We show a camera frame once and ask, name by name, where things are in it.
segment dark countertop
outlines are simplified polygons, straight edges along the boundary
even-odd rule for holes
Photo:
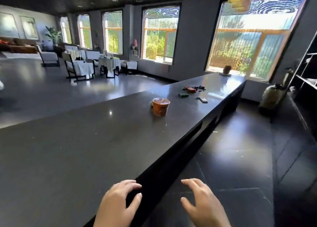
[[[243,82],[213,73],[0,129],[1,226],[85,225],[111,185],[138,177]],[[178,97],[188,85],[207,90]],[[151,113],[155,97],[171,101],[165,117]]]

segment painting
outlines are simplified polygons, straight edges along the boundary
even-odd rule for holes
[[[37,28],[35,20],[32,17],[20,16],[22,21],[22,26],[26,39],[38,40],[39,35],[37,33]]]
[[[0,12],[0,36],[20,38],[13,15]]]

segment potted plant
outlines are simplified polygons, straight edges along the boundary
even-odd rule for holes
[[[58,41],[62,39],[61,31],[57,31],[53,27],[47,27],[47,26],[45,27],[49,31],[49,34],[46,34],[46,36],[52,39],[54,45],[57,45]]]

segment right hand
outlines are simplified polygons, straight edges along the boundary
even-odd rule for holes
[[[196,206],[185,197],[180,201],[196,227],[231,227],[223,206],[206,184],[196,178],[182,179],[181,182],[194,193]]]

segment window frame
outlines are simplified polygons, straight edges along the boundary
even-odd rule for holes
[[[91,41],[91,47],[92,48],[87,48],[87,47],[83,47],[81,45],[81,35],[80,35],[80,26],[79,26],[79,16],[84,16],[84,15],[87,15],[89,17],[89,25],[90,25],[90,16],[89,16],[89,13],[78,13],[77,16],[76,16],[76,19],[77,19],[77,30],[78,30],[78,36],[79,36],[79,42],[80,42],[80,47],[81,48],[85,48],[85,49],[93,49],[93,40],[92,40],[92,37],[91,37],[91,25],[89,27],[89,30],[90,30],[90,41]]]
[[[143,51],[144,51],[144,28],[145,28],[145,21],[143,21],[143,12],[147,9],[155,9],[155,8],[163,8],[163,7],[168,7],[168,6],[175,6],[179,7],[179,13],[178,13],[178,22],[177,22],[177,28],[176,28],[176,36],[175,36],[175,45],[174,45],[174,52],[173,52],[173,57],[172,57],[172,62],[156,62],[155,60],[149,60],[149,59],[144,59],[141,58],[143,56]],[[141,8],[141,45],[140,45],[140,59],[145,60],[145,61],[151,61],[151,62],[156,62],[160,64],[167,64],[167,65],[174,65],[174,58],[175,58],[175,51],[176,51],[176,43],[177,43],[177,36],[178,36],[178,29],[179,29],[179,22],[181,19],[181,10],[182,10],[182,3],[181,2],[174,2],[171,4],[159,4],[159,5],[149,5],[149,6],[144,6]]]
[[[123,44],[123,36],[124,36],[124,30],[123,30],[123,8],[118,8],[118,9],[110,9],[110,10],[104,10],[101,12],[101,22],[102,22],[102,33],[103,33],[103,36],[102,36],[102,40],[103,40],[103,48],[105,50],[107,50],[107,47],[106,47],[106,27],[105,27],[105,13],[108,13],[108,12],[116,12],[116,11],[121,11],[122,12],[122,53],[115,53],[115,52],[110,52],[112,54],[116,54],[116,55],[124,55],[125,51],[124,51],[124,44]]]
[[[211,55],[211,52],[212,52],[212,48],[213,48],[213,44],[214,44],[214,41],[216,40],[216,33],[217,33],[217,29],[218,29],[218,26],[219,26],[219,23],[220,23],[220,12],[221,12],[221,9],[222,9],[222,6],[223,6],[223,3],[226,2],[228,0],[220,0],[220,3],[219,3],[219,8],[218,8],[218,11],[217,11],[217,20],[215,22],[215,26],[213,28],[213,34],[212,34],[212,39],[210,41],[210,46],[209,46],[209,49],[208,49],[208,54],[207,54],[207,58],[206,58],[206,62],[205,62],[205,67],[204,67],[204,71],[205,72],[209,72],[209,73],[215,73],[213,71],[207,71],[208,69],[208,65],[209,65],[209,60],[210,60],[210,55]],[[281,62],[281,60],[283,59],[284,57],[284,54],[287,50],[287,47],[296,31],[296,28],[300,22],[300,18],[302,17],[303,15],[303,12],[307,6],[307,3],[309,2],[310,0],[304,0],[302,3],[301,3],[301,7],[299,9],[299,12],[296,14],[296,17],[295,19],[293,20],[291,26],[289,29],[285,30],[285,31],[289,31],[290,33],[288,34],[288,36],[286,36],[286,32],[284,33],[284,39],[282,40],[281,42],[281,46],[280,46],[280,49],[274,59],[274,64],[272,65],[269,73],[268,73],[268,76],[266,79],[262,79],[262,78],[257,78],[257,77],[250,77],[250,73],[252,72],[253,70],[253,67],[248,69],[247,73],[246,73],[246,79],[248,80],[253,80],[253,81],[257,81],[257,82],[265,82],[265,83],[270,83],[272,81],[272,79],[274,78],[274,75],[275,75],[275,72],[276,70],[279,68],[279,64]],[[270,34],[265,34],[264,36],[262,36],[262,40],[265,39],[265,37],[267,35],[270,35]]]
[[[61,18],[62,17],[66,17],[67,18],[67,21],[68,21],[68,26],[69,26],[69,35],[70,35],[70,43],[68,43],[68,42],[65,42],[65,39],[64,39],[64,33],[63,33],[63,26],[62,26],[62,24],[61,24]],[[62,38],[63,38],[63,42],[64,43],[67,43],[67,44],[72,44],[72,42],[73,42],[73,39],[72,39],[72,32],[71,32],[71,29],[70,29],[70,21],[69,21],[69,18],[68,18],[68,16],[60,16],[60,20],[59,20],[59,22],[60,22],[60,27],[61,27],[61,35],[62,35]]]

